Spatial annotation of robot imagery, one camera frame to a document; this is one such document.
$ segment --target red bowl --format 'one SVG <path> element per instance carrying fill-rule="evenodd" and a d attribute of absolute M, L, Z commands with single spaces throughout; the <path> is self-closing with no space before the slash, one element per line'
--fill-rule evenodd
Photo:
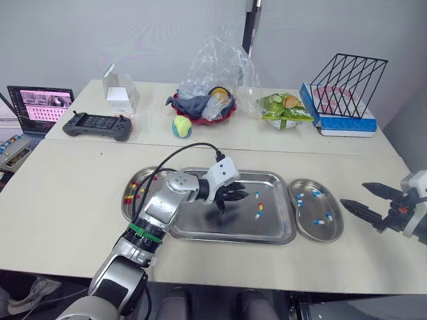
<path fill-rule="evenodd" d="M 179 98 L 177 93 L 175 93 L 173 95 L 173 97 L 174 98 Z M 232 113 L 237 109 L 236 102 L 234 101 L 232 108 L 230 109 L 230 111 L 228 111 L 228 113 L 227 113 L 227 115 L 225 117 L 222 117 L 221 119 L 216 119 L 216 120 L 213 120 L 213 121 L 209 121 L 209 120 L 204 119 L 204 118 L 193 119 L 188 114 L 182 113 L 180 110 L 178 110 L 177 107 L 175 105 L 173 105 L 173 103 L 171 103 L 171 106 L 176 110 L 176 114 L 177 115 L 183 115 L 184 117 L 188 118 L 195 125 L 214 125 L 215 123 L 222 122 L 222 121 L 230 118 L 230 116 L 232 115 Z"/>

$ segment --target gray wall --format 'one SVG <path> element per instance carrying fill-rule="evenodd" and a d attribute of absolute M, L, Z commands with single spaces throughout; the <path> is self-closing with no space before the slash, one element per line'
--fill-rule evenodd
<path fill-rule="evenodd" d="M 384 128 L 411 172 L 427 170 L 427 84 L 423 84 Z"/>
<path fill-rule="evenodd" d="M 336 53 L 388 59 L 370 109 L 384 127 L 425 81 L 426 0 L 262 0 L 252 60 L 265 87 L 310 82 Z"/>
<path fill-rule="evenodd" d="M 242 43 L 246 0 L 0 0 L 0 92 L 69 87 L 111 63 L 138 81 L 180 82 L 209 35 Z"/>
<path fill-rule="evenodd" d="M 426 77 L 426 0 L 262 0 L 252 59 L 264 87 L 311 81 L 337 52 L 390 62 L 371 102 L 381 127 Z M 180 82 L 208 35 L 242 42 L 246 0 L 0 0 L 0 92 L 70 87 L 110 63 Z"/>

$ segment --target black pole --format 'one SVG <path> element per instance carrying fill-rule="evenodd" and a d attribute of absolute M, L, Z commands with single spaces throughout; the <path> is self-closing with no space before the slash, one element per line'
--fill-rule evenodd
<path fill-rule="evenodd" d="M 255 16 L 256 16 L 256 1 L 252 0 L 252 11 L 246 13 L 245 31 L 243 33 L 242 47 L 249 54 L 251 47 L 252 32 L 254 32 Z"/>

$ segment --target floor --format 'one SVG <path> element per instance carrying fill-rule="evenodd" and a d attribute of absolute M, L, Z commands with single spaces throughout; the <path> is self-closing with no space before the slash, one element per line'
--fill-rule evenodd
<path fill-rule="evenodd" d="M 177 287 L 172 283 L 149 283 L 152 312 L 149 320 L 154 320 L 159 311 L 161 301 L 166 293 Z M 191 295 L 193 303 L 193 320 L 234 320 L 236 319 L 236 297 L 243 288 L 217 287 L 207 285 L 182 285 Z M 277 290 L 259 290 L 275 307 L 280 319 L 287 319 L 287 306 L 283 293 Z M 144 319 L 147 312 L 147 301 L 140 301 L 137 309 L 127 317 L 127 320 Z"/>
<path fill-rule="evenodd" d="M 152 299 L 149 320 L 155 320 L 166 293 L 176 287 L 171 283 L 148 283 Z M 236 320 L 236 297 L 244 289 L 202 285 L 182 285 L 191 294 L 193 320 Z M 64 283 L 44 300 L 58 299 L 76 293 L 85 287 Z M 294 320 L 286 303 L 288 293 L 277 290 L 259 290 L 274 306 L 281 320 Z M 84 296 L 80 293 L 58 302 L 37 308 L 26 320 L 54 320 L 70 304 Z M 147 311 L 145 296 L 135 311 L 125 320 L 142 320 Z M 397 295 L 375 299 L 338 301 L 310 304 L 312 320 L 427 320 L 427 295 Z M 0 288 L 0 318 L 22 320 L 25 314 L 7 316 L 7 294 Z"/>

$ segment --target green toy ball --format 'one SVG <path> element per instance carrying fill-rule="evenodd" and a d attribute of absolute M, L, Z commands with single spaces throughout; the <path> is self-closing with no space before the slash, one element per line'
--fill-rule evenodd
<path fill-rule="evenodd" d="M 191 135 L 191 121 L 183 115 L 177 115 L 172 121 L 172 132 L 180 138 L 188 138 Z"/>

